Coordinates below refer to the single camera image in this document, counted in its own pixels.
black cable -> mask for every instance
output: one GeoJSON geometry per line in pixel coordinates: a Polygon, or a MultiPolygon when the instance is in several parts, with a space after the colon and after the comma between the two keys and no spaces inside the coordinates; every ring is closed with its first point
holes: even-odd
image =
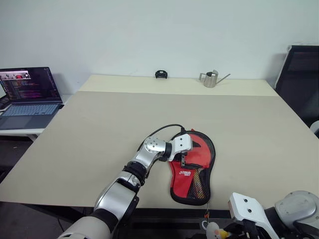
{"type": "MultiPolygon", "coordinates": [[[[177,123],[172,123],[172,124],[165,125],[165,126],[159,128],[159,129],[155,130],[155,131],[154,131],[153,133],[151,133],[148,137],[151,137],[152,135],[154,135],[155,133],[161,131],[161,130],[164,129],[164,128],[172,127],[172,126],[178,126],[178,127],[180,127],[180,135],[182,135],[182,134],[185,133],[185,128],[184,128],[182,125],[177,124],[177,123]]],[[[139,151],[139,149],[140,149],[141,146],[143,145],[143,142],[140,144],[140,146],[139,146],[139,148],[138,148],[137,151],[139,151]]]]}
{"type": "Polygon", "coordinates": [[[59,223],[59,225],[60,225],[60,227],[61,227],[62,231],[64,232],[63,226],[62,226],[62,224],[61,224],[61,222],[60,222],[60,219],[59,219],[59,218],[58,218],[58,223],[59,223]]]}

printed logo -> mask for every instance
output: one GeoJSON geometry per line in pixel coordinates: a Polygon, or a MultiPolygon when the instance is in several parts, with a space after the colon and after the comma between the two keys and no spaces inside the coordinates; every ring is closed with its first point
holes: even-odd
{"type": "Polygon", "coordinates": [[[180,171],[179,174],[184,174],[184,176],[190,176],[190,171],[180,171]]]}

white table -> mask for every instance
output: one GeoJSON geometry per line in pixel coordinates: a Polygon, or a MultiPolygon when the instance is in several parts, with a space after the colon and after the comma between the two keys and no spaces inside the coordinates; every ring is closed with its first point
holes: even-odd
{"type": "MultiPolygon", "coordinates": [[[[232,192],[265,207],[291,191],[319,193],[319,141],[265,81],[226,79],[209,89],[194,79],[93,75],[0,184],[0,201],[92,207],[140,142],[169,123],[215,144],[211,209],[227,209],[232,192]]],[[[175,202],[170,179],[168,164],[156,163],[138,207],[205,207],[175,202]]]]}
{"type": "MultiPolygon", "coordinates": [[[[66,104],[72,95],[61,95],[62,102],[66,104]]],[[[37,137],[44,131],[43,128],[28,128],[28,129],[5,129],[0,130],[0,135],[11,136],[28,136],[32,141],[35,141],[37,137]]]]}

laptop touchpad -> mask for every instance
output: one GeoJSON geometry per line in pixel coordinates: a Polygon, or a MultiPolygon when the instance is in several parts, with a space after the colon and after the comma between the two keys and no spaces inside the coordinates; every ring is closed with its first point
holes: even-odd
{"type": "Polygon", "coordinates": [[[32,119],[32,116],[8,117],[0,126],[1,129],[24,128],[32,119]]]}

laptop keyboard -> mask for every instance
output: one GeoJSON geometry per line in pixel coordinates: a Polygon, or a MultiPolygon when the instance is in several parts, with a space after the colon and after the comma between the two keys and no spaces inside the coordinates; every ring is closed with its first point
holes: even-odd
{"type": "Polygon", "coordinates": [[[51,115],[59,104],[10,106],[1,116],[51,115]]]}

